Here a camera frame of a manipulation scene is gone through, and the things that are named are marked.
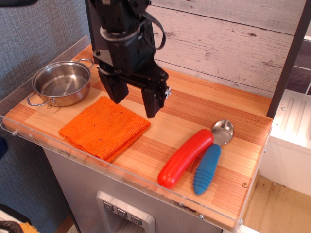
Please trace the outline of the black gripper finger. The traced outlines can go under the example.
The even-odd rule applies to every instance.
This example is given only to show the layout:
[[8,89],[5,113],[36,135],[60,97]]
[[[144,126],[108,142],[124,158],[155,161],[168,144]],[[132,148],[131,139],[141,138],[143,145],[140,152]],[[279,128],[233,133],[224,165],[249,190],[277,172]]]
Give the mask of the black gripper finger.
[[117,74],[99,70],[101,82],[113,102],[119,104],[129,93],[127,83]]
[[162,93],[148,88],[143,89],[141,92],[146,116],[154,118],[156,113],[164,107],[165,97]]

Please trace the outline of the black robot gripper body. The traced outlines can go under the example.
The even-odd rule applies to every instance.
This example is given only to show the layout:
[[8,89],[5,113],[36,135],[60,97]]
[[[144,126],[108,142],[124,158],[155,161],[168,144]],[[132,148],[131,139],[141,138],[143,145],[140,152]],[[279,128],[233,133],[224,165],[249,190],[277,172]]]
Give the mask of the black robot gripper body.
[[167,86],[168,74],[154,61],[157,47],[154,42],[153,25],[162,29],[155,18],[126,20],[126,25],[102,25],[100,34],[106,41],[108,50],[95,50],[100,69],[114,73],[127,83],[140,88],[158,91],[166,98],[171,94]]

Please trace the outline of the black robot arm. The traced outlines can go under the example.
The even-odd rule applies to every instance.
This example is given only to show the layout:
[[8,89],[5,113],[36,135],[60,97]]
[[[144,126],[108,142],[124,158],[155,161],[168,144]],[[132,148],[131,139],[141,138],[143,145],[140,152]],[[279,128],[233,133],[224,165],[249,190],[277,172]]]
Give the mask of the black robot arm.
[[99,16],[98,30],[107,49],[95,48],[93,56],[99,63],[101,82],[109,97],[120,103],[129,93],[128,86],[141,89],[146,116],[154,118],[171,93],[168,74],[156,64],[153,25],[163,29],[160,22],[146,9],[149,0],[92,0]]

